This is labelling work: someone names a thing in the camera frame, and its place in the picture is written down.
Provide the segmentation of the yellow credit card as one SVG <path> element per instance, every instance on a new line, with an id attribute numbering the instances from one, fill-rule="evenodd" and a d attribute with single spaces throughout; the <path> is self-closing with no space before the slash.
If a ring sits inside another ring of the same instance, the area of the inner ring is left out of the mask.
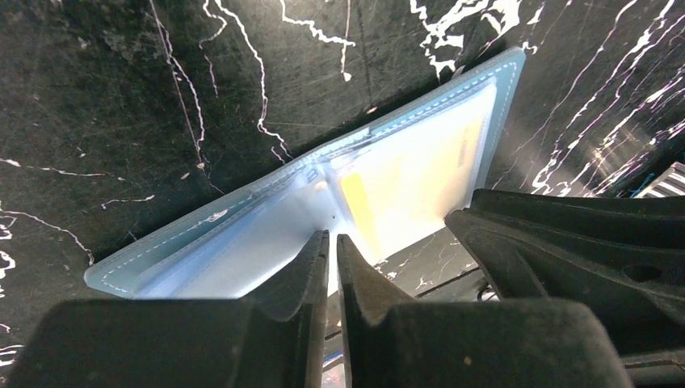
<path id="1" fill-rule="evenodd" d="M 370 264 L 436 232 L 465 202 L 488 121 L 435 118 L 375 144 L 339 180 L 355 244 Z"/>

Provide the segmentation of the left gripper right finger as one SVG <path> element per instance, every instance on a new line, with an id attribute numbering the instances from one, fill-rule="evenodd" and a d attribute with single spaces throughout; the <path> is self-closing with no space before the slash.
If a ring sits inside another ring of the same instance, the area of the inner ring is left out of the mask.
<path id="1" fill-rule="evenodd" d="M 547 298 L 425 302 L 336 242 L 349 387 L 630 387 L 583 304 Z"/>

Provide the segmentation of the blue card holder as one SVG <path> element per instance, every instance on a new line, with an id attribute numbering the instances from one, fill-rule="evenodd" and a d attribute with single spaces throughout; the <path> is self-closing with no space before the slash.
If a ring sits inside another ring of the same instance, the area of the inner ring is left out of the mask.
<path id="1" fill-rule="evenodd" d="M 379 141 L 435 118 L 488 121 L 465 202 L 447 215 L 468 206 L 485 185 L 525 61 L 521 48 L 499 53 L 109 255 L 85 271 L 86 284 L 127 299 L 233 299 L 291 262 L 316 231 L 355 243 L 339 180 Z"/>

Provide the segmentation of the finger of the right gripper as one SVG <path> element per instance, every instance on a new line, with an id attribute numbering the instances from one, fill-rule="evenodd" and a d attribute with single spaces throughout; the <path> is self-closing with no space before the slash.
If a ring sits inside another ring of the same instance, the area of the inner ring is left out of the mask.
<path id="1" fill-rule="evenodd" d="M 446 227 L 501 299 L 582 303 L 626 365 L 684 363 L 684 199 L 478 189 Z"/>

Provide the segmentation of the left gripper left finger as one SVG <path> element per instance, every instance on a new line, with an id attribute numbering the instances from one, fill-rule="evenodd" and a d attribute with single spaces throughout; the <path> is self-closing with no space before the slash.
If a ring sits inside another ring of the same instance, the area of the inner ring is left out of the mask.
<path id="1" fill-rule="evenodd" d="M 330 236 L 238 299 L 64 302 L 10 387 L 318 387 Z"/>

